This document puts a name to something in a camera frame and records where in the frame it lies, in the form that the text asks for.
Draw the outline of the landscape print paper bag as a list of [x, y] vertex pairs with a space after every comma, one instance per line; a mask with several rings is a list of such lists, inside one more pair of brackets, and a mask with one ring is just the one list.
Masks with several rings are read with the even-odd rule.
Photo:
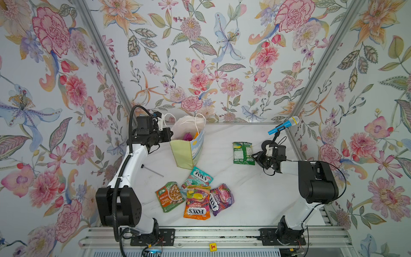
[[[203, 148], [206, 123], [205, 116], [197, 114], [184, 116], [170, 127], [173, 132], [170, 147], [177, 167], [192, 170], [198, 163]], [[194, 139], [184, 141], [185, 133], [190, 133]]]

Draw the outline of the purple grape snack packet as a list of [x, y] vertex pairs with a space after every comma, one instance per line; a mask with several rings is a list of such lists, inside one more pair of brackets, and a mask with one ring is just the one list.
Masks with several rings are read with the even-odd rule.
[[194, 138], [190, 133], [185, 133], [183, 136], [184, 141], [192, 141]]

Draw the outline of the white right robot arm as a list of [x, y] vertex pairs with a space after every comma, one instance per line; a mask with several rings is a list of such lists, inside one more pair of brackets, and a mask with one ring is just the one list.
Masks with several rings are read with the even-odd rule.
[[297, 176], [300, 198], [281, 217], [274, 229], [260, 229], [263, 245], [306, 245], [304, 232], [307, 222], [324, 205], [339, 198], [332, 164], [323, 161], [295, 161], [286, 158], [286, 147], [265, 141], [262, 151], [252, 154], [254, 161], [264, 171]]

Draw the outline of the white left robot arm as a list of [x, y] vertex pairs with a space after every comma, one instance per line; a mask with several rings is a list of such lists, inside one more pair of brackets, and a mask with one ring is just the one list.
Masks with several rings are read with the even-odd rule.
[[128, 142], [125, 157], [111, 182], [96, 192], [98, 214], [103, 226], [113, 229], [114, 238], [121, 242], [126, 234], [144, 245], [154, 245], [159, 240], [158, 222], [143, 214], [142, 205], [132, 183], [142, 169], [152, 147], [169, 142], [173, 135], [163, 125], [160, 112], [150, 113], [145, 107], [135, 105], [146, 114], [131, 118], [128, 124]]

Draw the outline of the blue toy microphone on stand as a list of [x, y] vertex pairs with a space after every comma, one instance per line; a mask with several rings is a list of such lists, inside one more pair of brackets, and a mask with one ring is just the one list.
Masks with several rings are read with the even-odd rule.
[[263, 150], [263, 153], [266, 156], [272, 156], [273, 154], [273, 149], [274, 149], [274, 145], [276, 144], [276, 140], [279, 137], [280, 133], [291, 127], [291, 126], [295, 126], [298, 125], [300, 123], [300, 118], [297, 116], [292, 116], [291, 118], [289, 118], [286, 122], [277, 125], [275, 128], [273, 128], [272, 130], [270, 130], [268, 132], [268, 135], [270, 136], [274, 136], [272, 140], [266, 140], [262, 143], [261, 148]]

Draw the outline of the purple Fox's candy packet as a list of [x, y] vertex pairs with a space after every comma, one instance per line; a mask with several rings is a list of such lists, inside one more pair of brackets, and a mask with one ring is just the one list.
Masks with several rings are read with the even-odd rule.
[[226, 184], [221, 184], [210, 191], [210, 208], [214, 216], [217, 216], [223, 210], [231, 207], [234, 203], [234, 195]]

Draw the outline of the teal Fox's candy packet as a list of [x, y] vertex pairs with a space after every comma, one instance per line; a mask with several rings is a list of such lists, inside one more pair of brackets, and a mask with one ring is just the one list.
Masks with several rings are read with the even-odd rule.
[[181, 188], [183, 194], [187, 193], [189, 186], [209, 186], [214, 178], [208, 173], [202, 171], [198, 167], [194, 167], [191, 173], [188, 175], [186, 181], [183, 182]]

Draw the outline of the green orange snack packet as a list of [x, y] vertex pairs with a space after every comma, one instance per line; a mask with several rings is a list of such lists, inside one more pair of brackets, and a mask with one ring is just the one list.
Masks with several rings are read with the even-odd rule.
[[185, 197], [176, 182], [166, 183], [155, 194], [164, 213], [174, 210], [185, 201]]

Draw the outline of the orange Fox's fruits packet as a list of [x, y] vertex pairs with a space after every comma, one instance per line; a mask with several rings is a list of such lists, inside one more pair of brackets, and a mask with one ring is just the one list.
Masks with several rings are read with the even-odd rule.
[[191, 185], [187, 187], [184, 218], [207, 220], [210, 218], [210, 186]]

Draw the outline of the yellow tag with letter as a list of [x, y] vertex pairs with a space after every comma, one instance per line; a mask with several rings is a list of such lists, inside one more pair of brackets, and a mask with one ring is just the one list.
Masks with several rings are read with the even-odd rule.
[[217, 252], [217, 244], [216, 243], [210, 243], [209, 244], [209, 250], [210, 250], [210, 252]]

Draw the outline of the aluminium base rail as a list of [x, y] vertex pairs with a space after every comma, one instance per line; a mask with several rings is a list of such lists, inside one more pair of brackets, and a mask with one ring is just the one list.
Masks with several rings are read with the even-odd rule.
[[165, 248], [209, 248], [209, 244], [216, 243], [222, 248], [289, 248], [302, 246], [304, 249], [312, 248], [350, 248], [352, 241], [348, 233], [342, 227], [310, 226], [300, 237], [300, 240], [289, 245], [282, 245], [261, 233], [265, 229], [271, 232], [275, 227], [160, 227], [160, 231], [166, 231], [164, 239], [173, 240], [173, 245], [163, 244]]

